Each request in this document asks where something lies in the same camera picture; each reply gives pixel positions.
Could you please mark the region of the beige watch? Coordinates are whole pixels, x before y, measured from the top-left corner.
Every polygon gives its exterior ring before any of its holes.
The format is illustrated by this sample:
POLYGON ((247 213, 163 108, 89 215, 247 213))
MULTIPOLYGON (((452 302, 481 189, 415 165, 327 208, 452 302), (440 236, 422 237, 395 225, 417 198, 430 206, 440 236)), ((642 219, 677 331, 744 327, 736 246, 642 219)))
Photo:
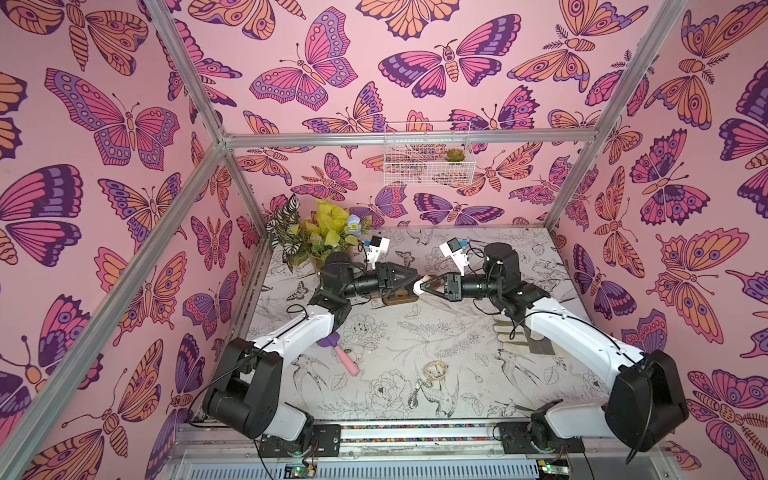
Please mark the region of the beige watch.
POLYGON ((429 362, 423 368, 423 375, 425 384, 428 387, 432 387, 435 384, 439 384, 447 376, 449 367, 442 360, 434 360, 429 362))
POLYGON ((433 280, 434 277, 431 275, 425 275, 421 279, 416 280, 412 286, 413 293, 417 296, 424 295, 433 280))

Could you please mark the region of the silver metal keychain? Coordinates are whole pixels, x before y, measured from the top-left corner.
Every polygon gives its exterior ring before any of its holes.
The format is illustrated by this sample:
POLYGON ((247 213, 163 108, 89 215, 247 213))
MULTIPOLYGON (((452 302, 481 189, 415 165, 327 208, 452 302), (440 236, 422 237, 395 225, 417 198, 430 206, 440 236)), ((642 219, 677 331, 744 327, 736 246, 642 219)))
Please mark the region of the silver metal keychain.
POLYGON ((414 388, 412 389, 411 393, 409 394, 407 405, 408 408, 413 410, 418 407, 419 405, 419 395, 424 386, 424 382, 422 379, 417 379, 414 383, 414 388))

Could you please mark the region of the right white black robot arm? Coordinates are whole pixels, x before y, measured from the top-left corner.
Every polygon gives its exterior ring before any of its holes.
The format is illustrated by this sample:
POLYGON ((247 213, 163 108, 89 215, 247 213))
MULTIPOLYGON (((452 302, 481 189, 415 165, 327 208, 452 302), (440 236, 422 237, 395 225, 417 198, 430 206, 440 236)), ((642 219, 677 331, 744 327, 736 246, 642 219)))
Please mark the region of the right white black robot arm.
POLYGON ((533 447, 546 452, 581 438, 615 438, 632 454, 647 452, 690 416, 674 359, 661 350, 645 352, 577 317, 549 292, 523 280, 517 252, 495 242, 484 249, 483 271, 467 275, 462 251, 459 267, 416 281, 413 291, 450 302, 487 299, 497 311, 550 340, 594 373, 608 387, 604 402, 551 401, 530 416, 533 447))

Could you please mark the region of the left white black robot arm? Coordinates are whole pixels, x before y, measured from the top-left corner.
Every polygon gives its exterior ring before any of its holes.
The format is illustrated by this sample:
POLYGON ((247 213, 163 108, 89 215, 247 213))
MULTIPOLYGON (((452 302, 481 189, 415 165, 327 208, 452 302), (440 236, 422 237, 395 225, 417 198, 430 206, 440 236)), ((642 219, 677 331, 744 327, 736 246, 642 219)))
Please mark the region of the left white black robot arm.
POLYGON ((290 306, 295 317, 254 341, 231 340, 203 393, 201 410, 250 440, 275 437, 299 452, 313 441, 314 418, 281 400, 284 367, 346 321, 351 299, 389 299, 413 292, 417 270, 391 262, 366 269, 345 253, 335 253, 319 271, 319 285, 306 304, 290 306))

